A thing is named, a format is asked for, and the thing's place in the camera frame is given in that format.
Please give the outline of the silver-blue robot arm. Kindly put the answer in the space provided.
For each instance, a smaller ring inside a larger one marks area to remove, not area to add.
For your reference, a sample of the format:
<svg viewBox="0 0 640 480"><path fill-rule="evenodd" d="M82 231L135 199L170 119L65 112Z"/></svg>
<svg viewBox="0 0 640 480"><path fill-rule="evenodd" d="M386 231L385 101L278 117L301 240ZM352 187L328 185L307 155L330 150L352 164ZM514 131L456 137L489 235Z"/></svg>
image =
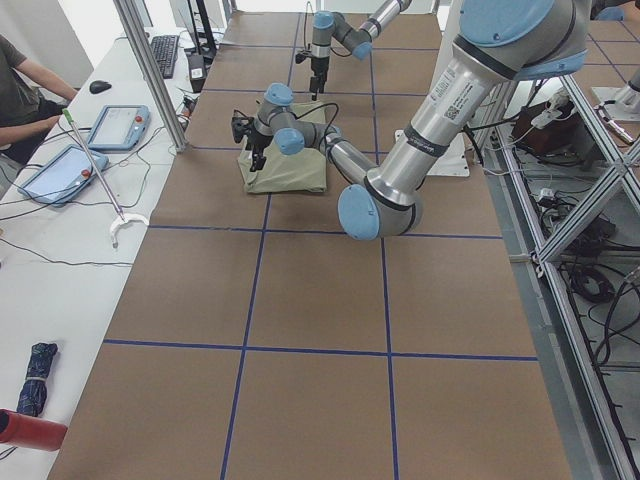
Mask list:
<svg viewBox="0 0 640 480"><path fill-rule="evenodd" d="M427 173L495 85L571 74L586 58L588 1L465 1L459 12L450 62L381 165L336 126L301 120L291 109L291 89L273 83L255 116L231 120L235 142L251 153L252 170L264 167L270 144L285 155L316 149L350 183L338 201L350 237L411 230L421 220L418 190Z"/></svg>
<svg viewBox="0 0 640 480"><path fill-rule="evenodd" d="M332 41L336 40L352 56L365 59L372 51L372 43L385 27L406 11L411 0L385 1L371 14L359 28L348 23L340 12L321 10L313 15L312 39L308 47L296 55L296 62L302 63L306 58L311 60L309 91L312 99L324 93L328 78Z"/></svg>

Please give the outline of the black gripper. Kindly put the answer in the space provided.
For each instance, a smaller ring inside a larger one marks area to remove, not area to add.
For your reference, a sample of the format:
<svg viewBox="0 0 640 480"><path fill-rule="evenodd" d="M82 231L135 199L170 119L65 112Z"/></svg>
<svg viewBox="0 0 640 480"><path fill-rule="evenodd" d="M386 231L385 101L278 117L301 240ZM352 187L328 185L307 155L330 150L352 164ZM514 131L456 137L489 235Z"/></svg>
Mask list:
<svg viewBox="0 0 640 480"><path fill-rule="evenodd" d="M263 133L263 125L252 122L249 127L248 149L251 153L250 172L261 171L264 168L266 157L264 150L271 144L271 136Z"/></svg>
<svg viewBox="0 0 640 480"><path fill-rule="evenodd" d="M325 84L328 77L329 65L329 57L311 58L311 70L313 72L313 75L309 81L309 92L311 93L311 99L317 99L317 93L323 94L325 92Z"/></svg>

